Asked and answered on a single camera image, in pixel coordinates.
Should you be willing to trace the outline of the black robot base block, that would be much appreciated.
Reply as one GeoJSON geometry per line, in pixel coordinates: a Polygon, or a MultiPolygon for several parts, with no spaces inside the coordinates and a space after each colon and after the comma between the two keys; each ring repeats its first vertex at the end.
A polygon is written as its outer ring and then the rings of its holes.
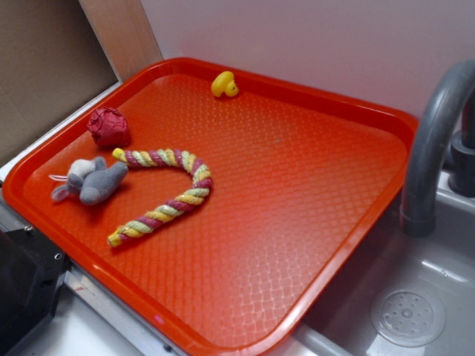
{"type": "Polygon", "coordinates": [[[1,354],[11,355],[55,316],[68,258],[38,230],[1,233],[1,354]]]}

